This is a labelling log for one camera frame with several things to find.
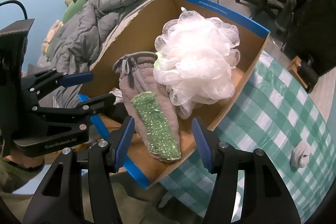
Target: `gray comforter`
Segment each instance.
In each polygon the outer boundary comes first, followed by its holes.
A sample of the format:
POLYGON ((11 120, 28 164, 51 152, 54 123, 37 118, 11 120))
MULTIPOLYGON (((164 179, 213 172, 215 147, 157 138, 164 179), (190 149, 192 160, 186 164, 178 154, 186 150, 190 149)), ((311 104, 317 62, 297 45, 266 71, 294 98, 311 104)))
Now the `gray comforter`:
MULTIPOLYGON (((141 2, 142 0, 88 0, 82 12, 61 27, 51 42, 51 68, 69 74, 88 71, 89 66, 98 58, 108 35, 141 2)), ((56 105, 75 107, 79 88, 57 89, 53 94, 56 105)))

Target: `cardboard box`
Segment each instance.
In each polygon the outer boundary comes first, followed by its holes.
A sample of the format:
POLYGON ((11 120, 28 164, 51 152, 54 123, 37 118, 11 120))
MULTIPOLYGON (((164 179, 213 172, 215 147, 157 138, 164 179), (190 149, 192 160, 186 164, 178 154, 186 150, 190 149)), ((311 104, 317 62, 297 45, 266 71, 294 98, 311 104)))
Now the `cardboard box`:
MULTIPOLYGON (((153 0, 130 21, 106 49, 101 60, 92 70, 94 80, 83 85, 80 93, 94 97, 118 87, 119 79, 112 71, 113 64, 125 54, 139 51, 155 52, 155 38, 162 34, 162 28, 166 22, 179 17, 181 7, 195 10, 206 18, 219 17, 224 22, 237 26, 240 37, 240 45, 237 48, 240 51, 241 60, 232 72, 236 91, 228 100, 204 105, 195 109, 189 119, 179 119, 182 153, 182 160, 179 162, 166 164, 154 159, 139 135, 134 135, 128 150, 130 160, 127 159, 124 167, 138 182, 142 180, 141 185, 144 188, 168 175, 195 151, 196 144, 191 131, 191 121, 195 116, 201 116, 209 130, 213 130, 219 124, 251 75, 269 33, 253 20, 209 0, 153 0)), ((116 127, 116 123, 106 117, 103 118, 103 122, 108 128, 116 127)))

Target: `gray glove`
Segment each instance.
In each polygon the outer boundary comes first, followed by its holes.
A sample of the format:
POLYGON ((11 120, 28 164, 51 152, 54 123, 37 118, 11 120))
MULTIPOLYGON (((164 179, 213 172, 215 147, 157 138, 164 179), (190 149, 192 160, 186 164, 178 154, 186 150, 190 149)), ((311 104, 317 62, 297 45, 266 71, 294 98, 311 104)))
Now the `gray glove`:
POLYGON ((157 55, 136 52, 120 58, 113 71, 120 74, 119 85, 128 114, 153 157, 172 162, 179 160, 179 122, 166 87, 153 76, 157 55))

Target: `teal checkered cloth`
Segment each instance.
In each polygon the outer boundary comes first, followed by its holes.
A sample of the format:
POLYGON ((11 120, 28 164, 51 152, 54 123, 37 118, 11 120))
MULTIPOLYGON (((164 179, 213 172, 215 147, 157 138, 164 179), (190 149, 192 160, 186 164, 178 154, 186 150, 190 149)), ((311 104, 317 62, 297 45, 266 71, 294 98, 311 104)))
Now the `teal checkered cloth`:
MULTIPOLYGON (((221 141, 235 148, 262 148, 285 182, 302 223, 316 210, 336 176, 336 154, 325 121, 302 86, 276 60, 263 52, 242 93, 214 130, 221 141), (290 164, 292 150, 305 139, 312 148, 308 166, 290 164)), ((176 198, 204 216, 216 175, 203 167, 195 151, 161 183, 176 198)), ((244 172, 238 173, 241 195, 244 172)))

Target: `black cable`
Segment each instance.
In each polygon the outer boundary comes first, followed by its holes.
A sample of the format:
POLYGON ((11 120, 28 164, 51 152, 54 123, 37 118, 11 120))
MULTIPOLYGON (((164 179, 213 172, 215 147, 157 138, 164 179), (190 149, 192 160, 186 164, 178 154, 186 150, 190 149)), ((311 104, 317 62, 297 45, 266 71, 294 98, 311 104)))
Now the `black cable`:
POLYGON ((24 15, 25 19, 28 19, 26 8, 25 8, 25 7, 23 6, 23 4, 22 4, 21 2, 19 2, 18 0, 7 0, 7 1, 1 2, 1 3, 0 3, 0 6, 3 6, 3 5, 5 5, 5 4, 10 4, 10 3, 19 5, 20 8, 21 8, 22 11, 23 11, 23 15, 24 15))

